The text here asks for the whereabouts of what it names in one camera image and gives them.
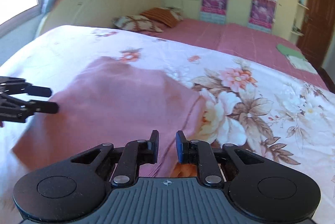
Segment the pink knit sweater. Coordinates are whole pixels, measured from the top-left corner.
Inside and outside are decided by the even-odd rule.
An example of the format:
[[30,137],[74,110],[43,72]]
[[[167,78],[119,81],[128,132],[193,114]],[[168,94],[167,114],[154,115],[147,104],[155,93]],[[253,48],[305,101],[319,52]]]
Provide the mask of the pink knit sweater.
[[191,137],[200,128],[206,102],[200,93],[159,70],[139,69],[110,57],[89,64],[62,91],[52,96],[53,115],[36,114],[13,147],[35,170],[102,143],[124,146],[159,132],[155,165],[141,176],[167,177],[177,163],[176,132]]

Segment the white floral quilt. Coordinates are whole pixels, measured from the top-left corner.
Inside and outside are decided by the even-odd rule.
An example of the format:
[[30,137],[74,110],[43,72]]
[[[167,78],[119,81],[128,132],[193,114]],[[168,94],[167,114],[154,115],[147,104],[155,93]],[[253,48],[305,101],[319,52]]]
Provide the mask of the white floral quilt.
[[[1,66],[1,75],[24,78],[56,94],[89,64],[110,57],[139,69],[159,70],[200,93],[206,105],[189,139],[233,143],[313,178],[321,189],[317,223],[334,223],[334,95],[269,67],[229,54],[140,33],[60,26],[36,38]],[[19,223],[12,194],[30,172],[13,147],[30,127],[1,129],[1,223]],[[194,176],[179,165],[169,176]]]

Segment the cream bed headboard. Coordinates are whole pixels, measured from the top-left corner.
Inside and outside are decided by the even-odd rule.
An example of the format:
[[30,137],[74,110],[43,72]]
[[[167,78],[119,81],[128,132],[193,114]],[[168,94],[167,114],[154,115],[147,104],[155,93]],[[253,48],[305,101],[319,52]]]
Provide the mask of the cream bed headboard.
[[57,0],[36,36],[63,25],[110,28],[114,18],[139,15],[161,5],[161,0]]

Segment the pink checked bed sheet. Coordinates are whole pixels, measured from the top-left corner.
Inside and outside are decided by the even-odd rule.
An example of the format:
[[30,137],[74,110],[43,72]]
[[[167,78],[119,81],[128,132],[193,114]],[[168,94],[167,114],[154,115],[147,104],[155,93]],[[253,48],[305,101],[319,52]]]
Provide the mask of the pink checked bed sheet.
[[277,45],[282,44],[300,51],[294,44],[281,37],[237,24],[219,25],[194,19],[184,19],[174,28],[159,23],[157,26],[162,29],[161,33],[144,31],[143,34],[238,56],[326,89],[318,74],[295,69],[277,50]]

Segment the white brown patterned pillow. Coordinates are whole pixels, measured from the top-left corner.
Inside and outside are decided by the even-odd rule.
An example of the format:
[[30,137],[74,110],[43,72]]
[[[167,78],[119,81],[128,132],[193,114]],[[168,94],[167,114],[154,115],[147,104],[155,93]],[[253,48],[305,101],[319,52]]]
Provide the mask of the white brown patterned pillow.
[[163,32],[153,21],[142,15],[123,16],[113,19],[113,25],[121,30],[131,32]]

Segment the white folded cloth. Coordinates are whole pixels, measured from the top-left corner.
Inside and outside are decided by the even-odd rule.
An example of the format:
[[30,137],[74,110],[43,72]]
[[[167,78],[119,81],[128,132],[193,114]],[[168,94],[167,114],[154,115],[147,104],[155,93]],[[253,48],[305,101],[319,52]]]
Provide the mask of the white folded cloth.
[[287,60],[295,69],[317,74],[317,70],[307,60],[295,56],[287,56]]

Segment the green folded cloth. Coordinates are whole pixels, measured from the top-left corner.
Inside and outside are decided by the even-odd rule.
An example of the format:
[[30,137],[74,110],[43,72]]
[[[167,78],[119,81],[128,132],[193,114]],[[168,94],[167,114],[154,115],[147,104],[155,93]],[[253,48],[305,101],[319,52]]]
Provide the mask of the green folded cloth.
[[288,56],[293,56],[302,60],[306,60],[306,58],[304,57],[304,55],[299,52],[298,50],[294,50],[291,49],[283,44],[278,44],[276,46],[277,50],[284,56],[288,57]]

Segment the orange striped pillow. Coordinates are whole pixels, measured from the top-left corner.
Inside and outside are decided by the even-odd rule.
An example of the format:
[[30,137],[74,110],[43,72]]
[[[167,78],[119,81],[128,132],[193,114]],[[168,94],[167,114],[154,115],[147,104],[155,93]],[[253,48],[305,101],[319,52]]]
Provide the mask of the orange striped pillow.
[[140,15],[152,21],[163,23],[170,28],[176,27],[179,22],[183,21],[183,17],[178,11],[164,7],[154,7]]

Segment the brown wooden door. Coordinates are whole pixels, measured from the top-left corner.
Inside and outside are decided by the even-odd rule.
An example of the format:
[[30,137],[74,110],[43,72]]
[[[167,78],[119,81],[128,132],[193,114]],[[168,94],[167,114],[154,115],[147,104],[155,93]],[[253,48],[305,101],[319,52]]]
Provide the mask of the brown wooden door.
[[307,0],[308,10],[302,23],[303,36],[297,47],[318,69],[324,62],[334,29],[334,0]]

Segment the purple calendar poster lower right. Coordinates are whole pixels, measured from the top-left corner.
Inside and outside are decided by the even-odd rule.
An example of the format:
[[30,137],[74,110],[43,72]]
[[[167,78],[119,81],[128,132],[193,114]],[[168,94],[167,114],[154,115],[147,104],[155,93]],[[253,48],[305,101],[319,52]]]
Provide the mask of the purple calendar poster lower right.
[[252,0],[247,26],[254,30],[271,33],[276,4],[272,0]]

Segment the purple calendar poster lower left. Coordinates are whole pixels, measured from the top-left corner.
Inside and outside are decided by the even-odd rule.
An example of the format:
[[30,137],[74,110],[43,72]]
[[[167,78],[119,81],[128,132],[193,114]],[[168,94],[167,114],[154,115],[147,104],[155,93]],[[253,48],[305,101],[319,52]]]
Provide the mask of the purple calendar poster lower left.
[[202,0],[200,20],[224,25],[228,0]]

